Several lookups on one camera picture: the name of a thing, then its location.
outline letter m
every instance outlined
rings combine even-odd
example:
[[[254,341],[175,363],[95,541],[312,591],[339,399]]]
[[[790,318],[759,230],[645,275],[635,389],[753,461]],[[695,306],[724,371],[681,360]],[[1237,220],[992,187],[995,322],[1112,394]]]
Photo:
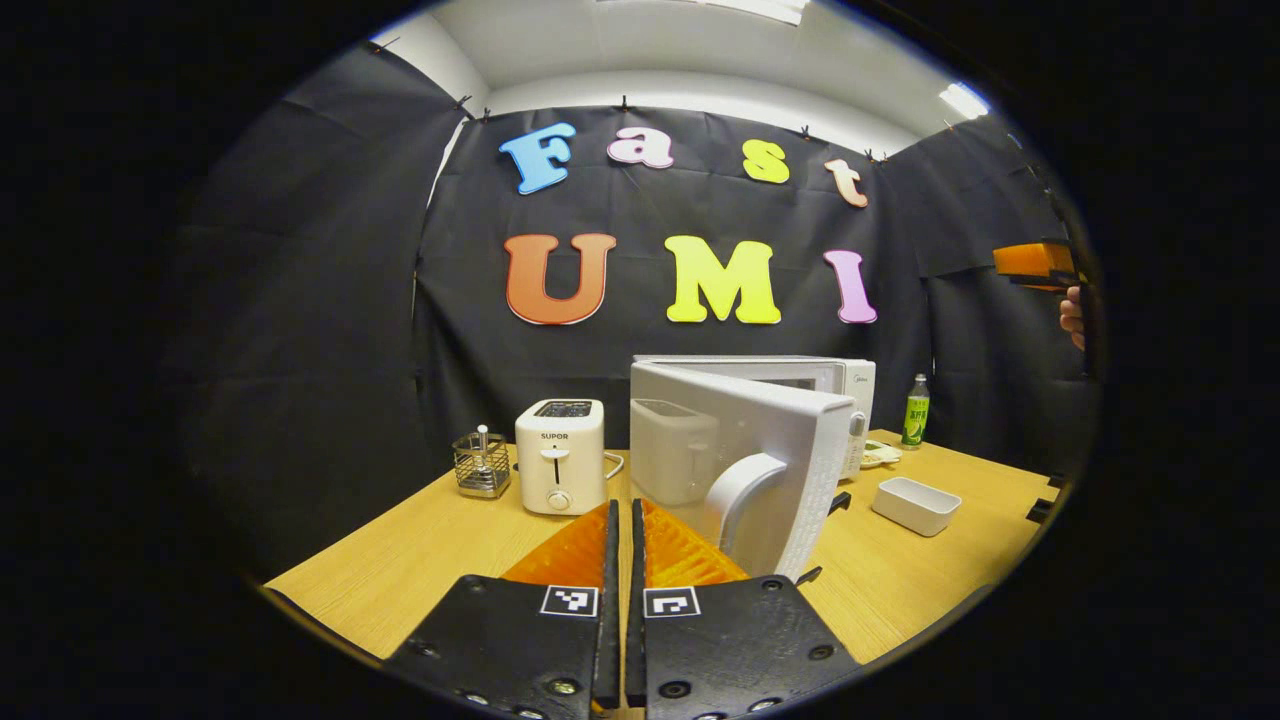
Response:
[[[769,325],[782,319],[773,305],[769,258],[773,249],[751,240],[737,243],[728,265],[721,265],[707,241],[690,234],[668,237],[664,243],[676,256],[676,304],[667,318],[676,323],[701,323],[707,309],[698,300],[701,288],[721,320],[728,318],[733,300],[742,295],[735,316],[742,323]]]

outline white microwave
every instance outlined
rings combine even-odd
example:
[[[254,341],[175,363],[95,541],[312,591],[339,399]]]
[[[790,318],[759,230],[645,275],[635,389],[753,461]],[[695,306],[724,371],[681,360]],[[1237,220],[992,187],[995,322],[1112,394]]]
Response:
[[[831,510],[854,400],[701,370],[631,365],[631,492],[751,577],[796,580]]]
[[[812,355],[636,355],[636,363],[668,365],[854,398],[841,478],[855,478],[870,432],[876,363]]]

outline white toaster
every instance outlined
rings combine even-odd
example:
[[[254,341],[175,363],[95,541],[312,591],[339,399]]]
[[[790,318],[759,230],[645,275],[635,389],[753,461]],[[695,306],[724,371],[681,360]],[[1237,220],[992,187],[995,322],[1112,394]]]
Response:
[[[535,402],[516,419],[516,454],[520,496],[531,512],[581,515],[608,498],[599,400]]]

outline orange letter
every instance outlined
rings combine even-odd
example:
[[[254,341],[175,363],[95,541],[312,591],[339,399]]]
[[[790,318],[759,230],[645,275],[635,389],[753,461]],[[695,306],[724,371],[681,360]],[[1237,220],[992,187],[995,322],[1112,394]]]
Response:
[[[867,196],[858,192],[858,186],[854,181],[863,179],[859,177],[858,170],[849,169],[849,163],[836,159],[827,160],[822,164],[823,168],[831,170],[831,174],[836,176],[836,190],[840,191],[840,196],[849,201],[854,208],[865,208]]]
[[[559,241],[549,234],[517,234],[503,243],[511,254],[507,270],[507,306],[535,325],[570,325],[591,316],[604,301],[604,261],[618,243],[613,236],[585,233],[570,245],[581,255],[577,292],[568,300],[547,295],[547,255]]]

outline black fabric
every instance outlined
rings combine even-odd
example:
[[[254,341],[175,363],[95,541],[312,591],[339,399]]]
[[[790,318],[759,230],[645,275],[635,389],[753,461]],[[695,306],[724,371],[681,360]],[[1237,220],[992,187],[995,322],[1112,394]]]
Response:
[[[412,273],[453,104],[392,53],[352,49],[244,132],[174,240],[166,387],[193,475],[266,577],[434,477]]]
[[[895,155],[900,195],[929,302],[934,354],[927,438],[1038,473],[1069,473],[1097,427],[1098,387],[1057,324],[1060,295],[995,272],[997,247],[1065,238],[1047,173],[992,115]]]
[[[568,178],[521,196],[520,172],[498,146],[557,122],[572,124]],[[650,127],[672,138],[675,164],[653,169],[605,155],[616,132]],[[742,142],[760,138],[786,152],[785,184],[742,170]],[[865,209],[849,205],[823,163],[844,158],[863,178]],[[909,242],[891,228],[900,213],[881,168],[863,154],[773,126],[709,113],[611,108],[549,109],[468,122],[440,176],[422,233],[419,268],[419,357],[428,443],[447,468],[451,441],[485,423],[512,433],[515,419],[545,397],[604,402],[605,445],[628,443],[631,357],[652,354],[805,354],[877,363],[873,427],[901,427],[916,372],[929,365],[927,305]],[[507,306],[507,238],[545,233],[559,240],[547,293],[568,297],[579,284],[580,233],[617,238],[608,255],[604,301],[572,325],[534,325]],[[663,242],[704,238],[722,264],[746,240],[773,249],[769,260],[774,325],[673,323],[676,263]],[[845,324],[828,250],[863,256],[863,278],[879,316]]]

